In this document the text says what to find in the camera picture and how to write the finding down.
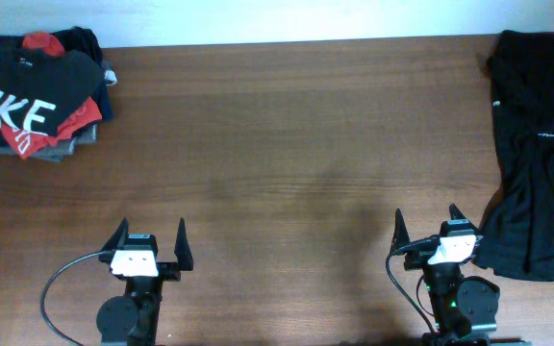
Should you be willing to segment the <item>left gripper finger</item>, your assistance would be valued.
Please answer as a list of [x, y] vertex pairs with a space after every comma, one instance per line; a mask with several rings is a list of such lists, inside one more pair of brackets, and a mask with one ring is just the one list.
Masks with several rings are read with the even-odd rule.
[[129, 233], [129, 222], [123, 218], [113, 235], [106, 241], [102, 251], [115, 251], [122, 248]]
[[185, 219], [180, 218], [174, 247], [174, 255], [180, 271], [192, 271], [194, 259], [189, 246]]

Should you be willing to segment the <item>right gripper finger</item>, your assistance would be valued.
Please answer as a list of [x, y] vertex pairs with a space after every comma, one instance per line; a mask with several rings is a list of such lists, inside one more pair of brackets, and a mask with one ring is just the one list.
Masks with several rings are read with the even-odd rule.
[[393, 253], [411, 243], [409, 233], [401, 209], [397, 209], [394, 214], [394, 231], [390, 245], [390, 252]]
[[465, 225], [476, 235], [480, 234], [479, 229], [459, 210], [455, 204], [449, 206], [450, 221], [459, 225]]

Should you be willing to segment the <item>black Sydrogen t-shirt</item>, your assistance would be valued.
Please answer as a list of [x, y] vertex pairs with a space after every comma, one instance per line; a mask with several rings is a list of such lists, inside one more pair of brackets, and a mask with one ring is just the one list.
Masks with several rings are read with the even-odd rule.
[[487, 67], [503, 198], [481, 225], [474, 262], [554, 282], [554, 35], [504, 31]]

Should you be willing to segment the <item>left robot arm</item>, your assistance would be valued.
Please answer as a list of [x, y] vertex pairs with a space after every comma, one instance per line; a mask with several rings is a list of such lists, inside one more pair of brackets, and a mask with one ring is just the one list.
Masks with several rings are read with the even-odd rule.
[[107, 300], [98, 310], [96, 327], [103, 345], [156, 344], [163, 285], [180, 281], [182, 273], [194, 268], [184, 219], [179, 220], [176, 233], [176, 260], [159, 261], [158, 252], [156, 237], [131, 234], [126, 219], [102, 247], [98, 259], [125, 283], [124, 293]]

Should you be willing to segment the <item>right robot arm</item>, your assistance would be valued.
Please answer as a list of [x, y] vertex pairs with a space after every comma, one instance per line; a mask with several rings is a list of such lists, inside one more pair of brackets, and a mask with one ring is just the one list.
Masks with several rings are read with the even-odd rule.
[[[420, 338], [422, 345], [490, 345], [490, 333], [497, 329], [500, 289], [484, 278], [464, 276], [461, 267], [474, 258], [482, 237], [454, 204], [449, 206], [449, 215], [436, 235], [411, 240], [402, 212], [397, 210], [387, 273], [429, 329]], [[418, 282], [426, 287], [429, 313], [390, 272], [390, 260], [399, 256], [404, 258], [406, 271], [421, 272]]]

